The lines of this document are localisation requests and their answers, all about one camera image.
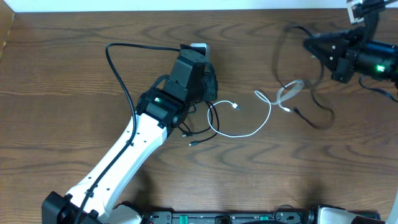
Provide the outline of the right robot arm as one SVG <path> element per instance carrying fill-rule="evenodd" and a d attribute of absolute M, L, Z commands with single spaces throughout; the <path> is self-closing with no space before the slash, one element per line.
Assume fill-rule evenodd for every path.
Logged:
<path fill-rule="evenodd" d="M 348 83 L 355 73 L 397 84 L 397 46 L 368 39 L 358 31 L 314 35 L 303 46 L 331 72 L 331 79 Z M 318 224 L 397 223 L 397 200 L 386 220 L 377 220 L 343 208 L 320 205 L 313 213 Z"/>

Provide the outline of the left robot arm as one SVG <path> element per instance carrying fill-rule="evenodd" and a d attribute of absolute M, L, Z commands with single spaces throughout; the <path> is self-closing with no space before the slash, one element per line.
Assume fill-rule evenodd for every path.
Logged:
<path fill-rule="evenodd" d="M 95 168 L 66 195 L 51 192 L 42 223 L 142 223 L 143 215 L 117 200 L 144 161 L 182 124 L 190 109 L 217 98 L 218 84 L 205 43 L 181 45 L 170 74 L 162 75 L 136 104 L 124 132 Z"/>

